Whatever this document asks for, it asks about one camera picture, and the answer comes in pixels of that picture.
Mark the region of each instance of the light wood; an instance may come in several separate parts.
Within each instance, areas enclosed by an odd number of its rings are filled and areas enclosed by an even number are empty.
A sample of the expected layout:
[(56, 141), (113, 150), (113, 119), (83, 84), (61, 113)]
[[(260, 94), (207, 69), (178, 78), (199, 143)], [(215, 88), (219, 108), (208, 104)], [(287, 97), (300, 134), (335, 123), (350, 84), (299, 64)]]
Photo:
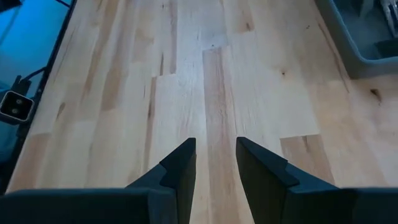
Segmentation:
[(398, 186), (398, 76), (350, 80), (312, 0), (79, 0), (8, 191), (124, 187), (197, 138), (191, 223), (251, 223), (246, 136)]

